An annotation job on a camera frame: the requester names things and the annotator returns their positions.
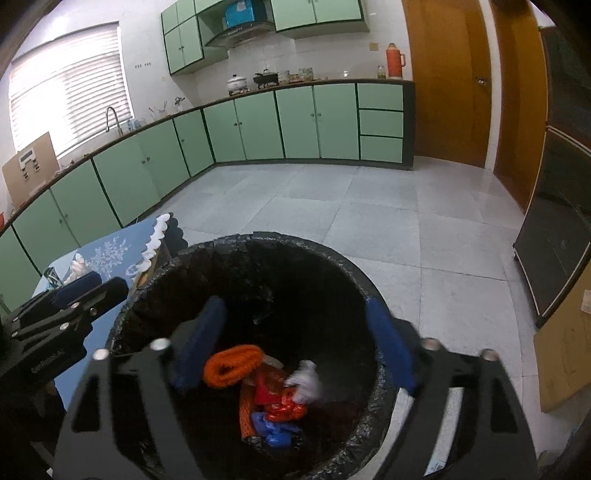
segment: range hood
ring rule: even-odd
[[[247,40],[275,31],[275,24],[269,21],[255,20],[228,28],[213,37],[206,47],[234,48]]]

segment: upper cabinet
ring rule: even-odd
[[[369,31],[363,0],[271,0],[277,32],[290,38]]]

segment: orange thermos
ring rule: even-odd
[[[398,47],[391,43],[386,48],[386,62],[388,63],[388,76],[402,78],[402,67],[406,66],[406,55],[400,53]]]

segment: green cabinet door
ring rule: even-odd
[[[186,22],[180,24],[181,47],[183,52],[184,64],[189,65],[194,61],[203,58],[199,30],[197,28],[197,17],[189,18]]]
[[[162,12],[162,30],[164,30],[164,33],[168,33],[177,25],[177,4],[172,4]]]
[[[277,31],[316,23],[310,0],[271,0],[271,6]]]
[[[31,298],[40,279],[12,228],[0,237],[0,295],[14,310]]]
[[[57,206],[80,245],[121,228],[92,162],[87,161],[51,187]]]
[[[100,179],[123,225],[160,201],[137,136],[123,140],[94,157]]]
[[[203,112],[216,162],[246,160],[234,102],[208,106]]]
[[[234,103],[246,159],[283,159],[273,92],[239,98]]]
[[[359,0],[313,0],[316,21],[361,20]]]
[[[189,179],[172,120],[140,132],[137,137],[160,198]]]
[[[164,34],[164,45],[166,46],[166,58],[168,69],[174,73],[184,67],[183,48],[181,43],[180,27],[173,28]]]
[[[191,176],[212,165],[213,156],[207,141],[201,110],[178,116],[174,119],[174,124]]]
[[[359,160],[357,100],[353,83],[314,86],[322,158]]]
[[[30,204],[12,225],[39,271],[79,247],[50,190]]]
[[[312,87],[277,90],[286,158],[319,158]]]
[[[195,16],[195,3],[193,3],[193,0],[178,0],[176,6],[179,24]]]

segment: window blinds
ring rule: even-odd
[[[49,132],[60,155],[106,129],[105,110],[132,116],[117,24],[101,25],[47,43],[15,60],[9,87],[17,151]],[[115,125],[112,112],[109,126]]]

